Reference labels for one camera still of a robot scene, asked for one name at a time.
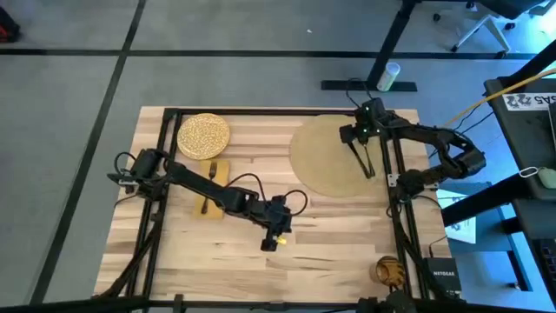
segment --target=yellow block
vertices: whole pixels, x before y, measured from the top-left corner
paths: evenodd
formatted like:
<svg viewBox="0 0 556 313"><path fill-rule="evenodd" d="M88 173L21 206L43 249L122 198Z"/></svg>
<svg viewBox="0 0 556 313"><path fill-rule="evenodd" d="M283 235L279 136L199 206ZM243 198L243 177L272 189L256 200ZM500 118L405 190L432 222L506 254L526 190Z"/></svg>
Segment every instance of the yellow block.
<svg viewBox="0 0 556 313"><path fill-rule="evenodd" d="M228 183L229 176L228 161L216 159L201 161L201 175L209 178L211 162L217 162L218 164L216 168L216 176L213 179L213 182L218 183L221 186L226 185ZM212 200L207 201L207 213L202 214L201 209L204 200L205 197L201 195L197 195L197 197L195 198L195 209L193 210L193 217L202 219L222 219L224 217L224 211L218 209L218 207L216 207L216 204Z"/></svg>

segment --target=sticker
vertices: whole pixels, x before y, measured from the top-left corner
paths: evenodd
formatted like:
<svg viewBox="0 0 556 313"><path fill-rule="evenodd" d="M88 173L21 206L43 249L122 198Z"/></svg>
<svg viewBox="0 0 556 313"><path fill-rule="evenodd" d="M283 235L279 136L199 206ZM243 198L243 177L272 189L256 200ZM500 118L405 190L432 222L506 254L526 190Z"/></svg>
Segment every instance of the sticker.
<svg viewBox="0 0 556 313"><path fill-rule="evenodd" d="M548 110L556 103L556 93L518 93L502 95L508 110Z"/></svg>

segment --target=cable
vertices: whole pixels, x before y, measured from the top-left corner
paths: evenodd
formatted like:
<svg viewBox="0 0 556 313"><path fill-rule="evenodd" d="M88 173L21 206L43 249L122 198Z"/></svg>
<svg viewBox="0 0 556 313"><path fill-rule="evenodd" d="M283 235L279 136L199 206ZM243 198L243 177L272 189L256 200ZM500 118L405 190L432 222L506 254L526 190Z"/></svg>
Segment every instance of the cable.
<svg viewBox="0 0 556 313"><path fill-rule="evenodd" d="M253 174L253 173L241 174L241 175L239 175L238 177L232 179L232 181L229 182L229 183L228 183L226 186L224 186L224 187L229 187L229 186L231 186L232 183L237 182L238 180L244 178L245 176L251 176L251 177L253 177L254 179L257 180L257 183L259 184L259 190L261 191L262 201L264 201L264 202L266 203L266 202L267 202L267 197L266 197L265 194L264 194L264 189L262 188L261 179L260 179L257 175L255 175L255 174ZM290 191L288 191L284 196L285 196L285 197L288 197L289 195L291 195L291 194L293 194L293 193L296 193L296 192L297 192L297 193L301 193L301 194L305 197L305 203L303 204L303 207L301 208L301 210L295 212L294 214L291 214L291 213L290 213L290 214L289 214L290 216L298 216L298 215L300 215L301 213L303 213L303 211L307 208L307 204L308 204L308 202L309 202L309 199L308 199L308 197L307 197L307 194L306 194L303 190L290 190Z"/></svg>
<svg viewBox="0 0 556 313"><path fill-rule="evenodd" d="M434 204L438 205L438 207L442 210L442 207L440 206L440 203L438 203L438 201L434 200L434 199L431 198L430 196L417 195L417 196L414 196L414 199L415 199L415 198L423 198L423 199L430 200L430 201L433 202ZM435 243L437 243L437 242L439 242L439 241L442 241L442 240L443 240L444 238L446 238L446 237L447 237L447 235L444 235L441 239L435 240L435 241L431 242L431 243L428 245L428 254L429 254L431 257L434 257L434 254L433 254L433 244L435 244Z"/></svg>
<svg viewBox="0 0 556 313"><path fill-rule="evenodd" d="M374 99L374 97L371 96L371 92L368 90L367 82L363 82L363 80L361 80L360 78L349 78L348 81L349 81L349 82L360 82L360 83L363 85L363 88L365 88L365 92L367 93L367 96L368 96L371 100Z"/></svg>
<svg viewBox="0 0 556 313"><path fill-rule="evenodd" d="M461 127L461 125L463 124L463 122L464 122L466 119L468 119L468 118L473 114L473 112L475 112L475 110L477 110L478 108L479 108L479 107L476 107L476 108L474 108L473 110L471 110L471 113L469 113L469 115L467 115L466 117L464 117L464 118L461 120L461 122L460 122L460 124L458 125L458 127L456 127L456 128L453 129L453 130L457 130L459 127ZM466 130L463 130L463 131L461 132L461 135L465 134L465 133L468 132L470 129L472 129L473 127L479 125L480 123L483 123L483 122L484 122L489 116L491 116L492 114L494 114L494 111L488 113L485 117L481 118L480 121L478 121L477 123L475 123L475 124L469 126ZM434 157L434 155L437 154L437 153L438 153L438 150L434 150L433 153L431 153L431 155L428 156L428 158L430 159L431 157Z"/></svg>
<svg viewBox="0 0 556 313"><path fill-rule="evenodd" d="M122 199L116 201L116 202L114 203L114 207L116 207L118 204L120 204L120 203L122 203L122 202L124 202L124 201L126 201L126 200L129 200L129 199L131 199L131 198L134 198L134 197L136 197L136 196L139 196L139 195L134 194L134 195L132 195L132 196L126 196L125 198L122 198Z"/></svg>
<svg viewBox="0 0 556 313"><path fill-rule="evenodd" d="M546 71L544 71L544 72L542 72L542 73L540 73L540 74L538 74L538 75L535 75L535 76L533 76L533 77L529 77L529 78L527 78L527 79L524 79L524 80L522 80L522 81L519 82L519 83L513 84L513 85L510 86L510 87L507 87L507 88L505 88L505 89L503 89L503 90L501 90L501 91L498 91L498 92L496 92L496 93L494 93L494 94L492 94L492 95L490 95L490 96L488 96L488 97L485 97L485 98L483 98L482 100L478 101L477 103L473 104L472 106L468 107L467 109L463 110L460 114L458 114L457 116L455 116L454 118L452 118L451 120L449 120L447 123L445 123L444 126L448 126L449 124L451 124L451 123L453 123L453 122L459 120L459 119L460 119L461 117L463 117L467 112L469 112L470 110L473 110L473 109L475 109L475 108L478 108L481 104L483 104L483 103L485 103L485 102L488 102L488 101L490 101L490 100L492 100L492 99L494 99L494 98L496 98L496 97L500 97L500 96L502 96L502 95L504 95L504 94L506 94L506 93L508 93L508 92L510 92L510 91L512 91L512 90L518 89L519 87L521 87L521 86L523 86L523 85L525 85L525 84L528 84L528 83L530 83L530 82L534 82L534 81L536 81L537 79L540 79L540 78L545 77L545 76L548 76L548 75L552 75L552 74L554 74L554 73L556 73L556 69L546 70Z"/></svg>
<svg viewBox="0 0 556 313"><path fill-rule="evenodd" d="M458 130L461 127L461 125L463 125L463 122L465 122L478 108L479 107L474 108L473 110L471 110L471 112L469 112L469 114L467 114L466 117L463 117L458 127L454 128L453 130Z"/></svg>
<svg viewBox="0 0 556 313"><path fill-rule="evenodd" d="M428 255L431 256L431 257L434 257L434 254L433 254L433 244L435 244L435 243L437 243L437 242L440 242L440 241L442 241L442 240L444 240L444 239L446 239L446 238L447 238L447 235L444 235L441 239L437 239L437 240L431 242L431 243L428 245Z"/></svg>
<svg viewBox="0 0 556 313"><path fill-rule="evenodd" d="M257 180L257 182L258 182L258 184L259 184L259 190L261 191L262 201L267 202L267 197L264 195L264 190L262 189L261 179L260 179L257 175L255 175L255 174L253 174L253 173L241 174L241 175L239 175L238 177L232 179L232 181L229 182L229 183L228 183L226 186L224 186L224 187L229 187L229 186L231 186L232 183L237 182L238 180L244 178L245 176L251 176L251 177L254 177L254 178Z"/></svg>
<svg viewBox="0 0 556 313"><path fill-rule="evenodd" d="M488 113L485 117L483 117L480 121L478 121L477 123L469 126L466 130L463 130L462 132L467 132L468 130L471 130L473 127L479 125L480 123L483 123L489 116L491 116L492 114L494 114L494 111Z"/></svg>
<svg viewBox="0 0 556 313"><path fill-rule="evenodd" d="M116 171L116 173L122 175L122 171L126 170L126 169L121 169L118 168L118 160L120 159L121 156L128 156L131 157L133 159L133 161L136 161L137 159L129 152L120 152L116 155L116 157L114 158L114 170Z"/></svg>
<svg viewBox="0 0 556 313"><path fill-rule="evenodd" d="M303 190L290 190L284 196L287 198L289 195L291 195L295 192L301 193L305 197L305 203L303 204L303 207L301 208L301 210L295 212L294 214L292 214L292 216L298 216L301 213L303 213L303 211L307 208L307 204L309 202L309 198L307 197L307 194Z"/></svg>
<svg viewBox="0 0 556 313"><path fill-rule="evenodd" d="M429 201L431 201L431 202L434 202L434 204L438 205L438 207L439 207L440 209L442 209L442 207L440 206L440 203L438 203L438 201L434 200L434 199L431 198L430 196L417 195L417 196L414 196L414 197L413 197L413 199L415 199L415 198L427 199L427 200L429 200Z"/></svg>
<svg viewBox="0 0 556 313"><path fill-rule="evenodd" d="M351 101L351 103L355 104L355 106L360 109L361 106L359 106L359 104L349 95L349 86L351 85L351 82L352 82L351 79L347 80L347 83L346 83L346 97L347 97L347 99L349 99L349 101Z"/></svg>
<svg viewBox="0 0 556 313"><path fill-rule="evenodd" d="M428 200L434 202L436 205L438 205L439 208L442 209L442 207L440 206L440 203L438 203L438 201L434 200L434 199L431 198L430 196L417 195L417 196L412 197L411 200L414 200L414 199L416 199L416 198L428 199ZM407 202L407 201L400 201L400 204L404 204L404 203L406 203L406 202ZM399 209L398 209L398 214L401 214L401 208L402 208L402 207L401 207L399 204L397 204L397 205L398 205L398 207L399 207ZM388 207L386 208L386 215L387 215L388 217L392 218L392 207L391 207L391 206L388 206Z"/></svg>
<svg viewBox="0 0 556 313"><path fill-rule="evenodd" d="M357 108L361 108L360 105L349 95L349 86L351 86L351 83L352 83L352 82L361 82L361 84L362 84L363 87L365 88L365 92L367 93L367 96L368 96L371 100L374 99L374 97L371 95L371 92L368 90L368 87L367 87L367 83L366 83L366 82L363 82L363 81L362 81L361 79L359 79L359 78L349 78L349 79L347 80L347 82L346 82L346 97L347 97L347 99L349 99L349 101L350 101L351 103L355 104L355 106L356 106Z"/></svg>
<svg viewBox="0 0 556 313"><path fill-rule="evenodd" d="M401 214L401 206L399 204L396 204L398 206L398 214ZM386 208L386 216L392 218L392 207L388 206Z"/></svg>

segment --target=woven placemat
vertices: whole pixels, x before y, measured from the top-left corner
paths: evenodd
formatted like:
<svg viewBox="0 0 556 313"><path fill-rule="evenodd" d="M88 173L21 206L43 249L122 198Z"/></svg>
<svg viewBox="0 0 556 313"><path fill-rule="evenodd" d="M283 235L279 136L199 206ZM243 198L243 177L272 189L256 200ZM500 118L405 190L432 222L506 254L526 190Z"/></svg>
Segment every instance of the woven placemat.
<svg viewBox="0 0 556 313"><path fill-rule="evenodd" d="M194 160L216 157L229 142L229 126L214 114L194 115L183 122L177 133L177 146Z"/></svg>
<svg viewBox="0 0 556 313"><path fill-rule="evenodd" d="M290 161L297 178L312 191L323 196L360 196L368 195L374 184L385 183L378 137L370 138L367 145L376 172L371 179L365 177L353 152L341 142L338 129L354 123L353 117L322 115L295 131L290 144ZM363 163L367 163L363 146L357 140L354 146Z"/></svg>

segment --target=table leg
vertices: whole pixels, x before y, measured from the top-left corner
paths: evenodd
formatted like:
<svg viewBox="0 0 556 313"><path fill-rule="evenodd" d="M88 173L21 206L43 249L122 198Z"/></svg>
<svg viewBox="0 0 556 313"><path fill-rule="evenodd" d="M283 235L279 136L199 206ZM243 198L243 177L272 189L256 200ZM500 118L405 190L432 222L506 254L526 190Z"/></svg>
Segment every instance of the table leg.
<svg viewBox="0 0 556 313"><path fill-rule="evenodd" d="M396 44L400 40L403 30L409 22L409 17L415 8L415 0L403 0L401 9L396 14L392 26L384 39L381 51L374 61L373 68L368 75L365 85L369 90L377 90L376 84L381 79L382 73L386 68L388 60L394 53ZM365 90L362 83L352 82L346 80L326 80L321 82L321 90ZM417 85L413 82L394 82L390 87L390 91L417 91Z"/></svg>
<svg viewBox="0 0 556 313"><path fill-rule="evenodd" d="M454 225L513 199L529 196L525 178L510 176L487 189L454 203L442 210L444 226Z"/></svg>

